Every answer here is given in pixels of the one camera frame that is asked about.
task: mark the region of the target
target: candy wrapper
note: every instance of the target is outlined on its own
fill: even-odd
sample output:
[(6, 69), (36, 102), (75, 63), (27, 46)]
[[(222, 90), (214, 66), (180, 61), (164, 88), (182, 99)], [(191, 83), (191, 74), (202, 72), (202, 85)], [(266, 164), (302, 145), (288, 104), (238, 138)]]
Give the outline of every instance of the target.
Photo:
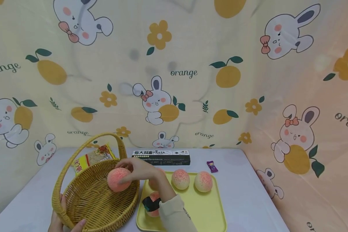
[(214, 165), (214, 161), (208, 161), (206, 162), (210, 168), (211, 173), (218, 172), (218, 169)]
[(104, 160), (115, 159), (115, 155), (112, 153), (108, 144), (100, 146), (92, 152), (83, 155), (72, 162), (72, 166), (75, 169), (76, 175), (87, 169), (89, 166), (96, 164)]

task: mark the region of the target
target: hand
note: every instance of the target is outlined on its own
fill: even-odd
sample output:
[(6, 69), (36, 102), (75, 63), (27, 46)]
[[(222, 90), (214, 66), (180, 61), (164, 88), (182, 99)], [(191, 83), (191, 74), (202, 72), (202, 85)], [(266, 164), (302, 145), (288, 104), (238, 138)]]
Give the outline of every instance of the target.
[[(66, 210), (66, 196), (60, 195), (62, 208)], [(71, 230), (71, 232), (82, 232), (82, 228), (86, 224), (86, 219), (82, 219), (79, 223), (75, 225), (75, 227)], [(52, 213), (52, 219), (49, 225), (48, 232), (63, 232), (63, 223), (59, 219), (56, 212)]]
[(133, 180), (155, 179), (158, 173), (160, 173), (160, 171), (153, 165), (137, 157), (123, 159), (118, 164), (116, 164), (115, 168), (125, 167), (128, 167), (128, 169), (132, 171), (132, 173), (122, 178), (120, 184)]

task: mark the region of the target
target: wicker basket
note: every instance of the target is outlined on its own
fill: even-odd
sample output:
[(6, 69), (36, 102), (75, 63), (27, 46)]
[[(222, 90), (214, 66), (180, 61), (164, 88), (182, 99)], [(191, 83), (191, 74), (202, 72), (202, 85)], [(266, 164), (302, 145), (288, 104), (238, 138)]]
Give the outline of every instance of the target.
[(122, 227), (133, 215), (138, 202), (139, 181), (120, 193), (114, 193), (107, 185), (107, 175), (115, 168), (119, 159), (109, 159), (96, 163), (76, 176), (67, 186), (67, 210), (60, 204), (60, 191), (64, 176), (76, 156), (93, 140), (112, 135), (117, 140), (120, 159), (127, 158), (123, 141), (116, 134), (103, 133), (86, 141), (67, 161), (54, 186), (52, 206), (61, 221), (69, 228), (86, 218), (83, 232), (111, 232)]

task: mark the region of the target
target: black box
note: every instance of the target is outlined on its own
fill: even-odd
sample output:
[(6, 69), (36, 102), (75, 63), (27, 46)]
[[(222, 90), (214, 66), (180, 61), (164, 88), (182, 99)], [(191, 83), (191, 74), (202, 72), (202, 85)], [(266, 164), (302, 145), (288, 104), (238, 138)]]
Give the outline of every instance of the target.
[(190, 165), (189, 151), (134, 151), (132, 157), (137, 157), (154, 166)]

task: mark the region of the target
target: white table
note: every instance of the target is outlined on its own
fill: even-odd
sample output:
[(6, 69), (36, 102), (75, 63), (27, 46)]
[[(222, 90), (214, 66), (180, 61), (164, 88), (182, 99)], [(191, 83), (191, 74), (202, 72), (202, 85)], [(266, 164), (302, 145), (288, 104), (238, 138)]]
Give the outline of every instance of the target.
[[(128, 157), (136, 148), (127, 149)], [(272, 200), (240, 149), (188, 149), (190, 166), (161, 166), (166, 171), (183, 168), (188, 172), (210, 171), (206, 161), (214, 161), (218, 173), (213, 173), (223, 203), (230, 232), (289, 232)], [(0, 232), (45, 232), (52, 214), (54, 184), (69, 157), (76, 148), (62, 148), (30, 180), (22, 191), (0, 214)], [(82, 154), (93, 151), (84, 149)], [(118, 156), (117, 149), (112, 150)], [(62, 192), (75, 177), (73, 168), (65, 176)], [(119, 230), (140, 231), (134, 215)]]

